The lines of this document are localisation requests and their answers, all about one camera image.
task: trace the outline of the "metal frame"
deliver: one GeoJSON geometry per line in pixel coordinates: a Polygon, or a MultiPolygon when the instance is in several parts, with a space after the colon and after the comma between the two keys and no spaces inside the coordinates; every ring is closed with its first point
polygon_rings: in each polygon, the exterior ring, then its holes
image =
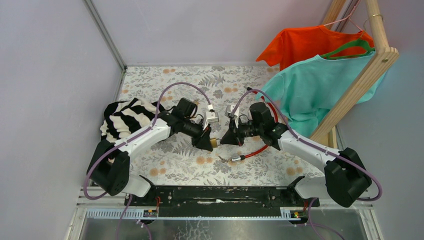
{"type": "Polygon", "coordinates": [[[124,60],[121,57],[121,54],[119,53],[117,47],[115,46],[114,42],[112,41],[111,35],[109,34],[108,30],[105,27],[105,24],[102,21],[102,18],[99,15],[99,12],[97,12],[96,6],[94,5],[92,0],[82,0],[87,7],[88,12],[90,13],[94,23],[96,24],[98,30],[101,33],[101,36],[103,37],[104,41],[106,42],[107,47],[109,48],[110,52],[112,53],[113,57],[115,58],[116,63],[118,63],[121,71],[124,71],[126,69],[126,65],[124,60]]]}
{"type": "Polygon", "coordinates": [[[86,220],[87,208],[75,208],[72,220],[63,240],[79,240],[86,220]]]}

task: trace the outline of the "floral tablecloth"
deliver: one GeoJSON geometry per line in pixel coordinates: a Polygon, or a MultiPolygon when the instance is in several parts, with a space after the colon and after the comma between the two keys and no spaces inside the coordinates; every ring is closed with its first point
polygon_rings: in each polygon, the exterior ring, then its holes
{"type": "MultiPolygon", "coordinates": [[[[219,114],[219,124],[211,125],[210,136],[220,138],[228,129],[228,119],[224,116],[227,104],[235,104],[246,87],[261,88],[277,72],[278,67],[265,66],[132,66],[126,71],[119,100],[141,97],[155,102],[162,90],[172,83],[197,85],[205,91],[219,114]]],[[[183,97],[198,104],[197,113],[205,113],[205,98],[187,85],[171,88],[161,103],[168,109],[183,97]]],[[[249,106],[255,102],[254,94],[246,96],[240,113],[248,114],[249,106]]],[[[263,145],[259,137],[252,137],[246,138],[242,147],[221,145],[209,152],[192,147],[190,137],[179,133],[133,159],[130,170],[157,185],[286,186],[301,175],[322,176],[306,161],[271,147],[237,163],[223,163],[220,159],[246,155],[263,145]]]]}

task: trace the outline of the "gray wall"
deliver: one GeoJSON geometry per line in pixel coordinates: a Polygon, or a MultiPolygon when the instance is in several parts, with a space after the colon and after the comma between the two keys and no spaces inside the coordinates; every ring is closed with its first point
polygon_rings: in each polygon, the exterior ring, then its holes
{"type": "MultiPolygon", "coordinates": [[[[400,58],[375,96],[355,106],[339,126],[346,145],[357,150],[365,167],[381,181],[383,195],[375,208],[384,238],[422,239],[424,2],[379,4],[389,44],[399,50],[400,58]]],[[[365,4],[353,19],[362,26],[365,4]]],[[[357,31],[349,26],[347,32],[357,31]]]]}
{"type": "Polygon", "coordinates": [[[331,0],[94,0],[128,65],[246,64],[284,28],[321,23],[331,0]]]}
{"type": "Polygon", "coordinates": [[[0,3],[0,239],[59,240],[120,70],[82,0],[0,3]]]}

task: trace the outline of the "metal connector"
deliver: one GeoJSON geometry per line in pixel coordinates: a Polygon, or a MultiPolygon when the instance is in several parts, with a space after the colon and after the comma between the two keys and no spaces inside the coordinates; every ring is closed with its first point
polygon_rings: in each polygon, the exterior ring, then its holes
{"type": "Polygon", "coordinates": [[[233,156],[231,157],[231,162],[235,163],[235,162],[240,162],[242,160],[241,156],[233,156]]]}

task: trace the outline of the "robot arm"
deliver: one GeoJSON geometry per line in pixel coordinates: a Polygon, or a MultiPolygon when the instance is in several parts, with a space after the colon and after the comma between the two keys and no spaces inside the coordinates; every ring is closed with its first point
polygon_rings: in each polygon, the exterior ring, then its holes
{"type": "Polygon", "coordinates": [[[150,149],[154,144],[169,138],[173,134],[184,133],[191,137],[191,144],[194,147],[212,152],[210,123],[218,122],[218,114],[209,105],[205,120],[202,119],[199,123],[196,123],[191,120],[196,109],[197,105],[194,102],[182,98],[172,112],[162,111],[151,130],[141,137],[131,140],[150,126],[145,126],[114,143],[102,140],[94,151],[87,172],[105,152],[114,146],[123,143],[124,145],[99,163],[92,172],[91,179],[111,196],[124,192],[143,197],[149,191],[151,184],[141,176],[130,174],[130,163],[132,159],[150,149]]]}
{"type": "MultiPolygon", "coordinates": [[[[263,102],[257,102],[250,106],[252,120],[247,122],[242,122],[238,118],[238,109],[234,111],[235,114],[231,114],[233,109],[234,106],[229,106],[225,113],[227,117],[230,117],[230,123],[228,131],[220,141],[222,145],[241,146],[245,138],[260,136],[268,146],[298,156],[324,173],[325,176],[304,177],[297,182],[295,190],[302,198],[331,198],[339,205],[349,207],[371,185],[372,181],[367,175],[350,164],[327,154],[331,152],[345,157],[364,168],[361,159],[353,149],[339,150],[303,138],[304,141],[327,150],[327,152],[322,152],[300,142],[289,132],[286,125],[274,121],[269,108],[263,102]]],[[[240,159],[241,156],[237,156],[231,160],[240,159]]]]}

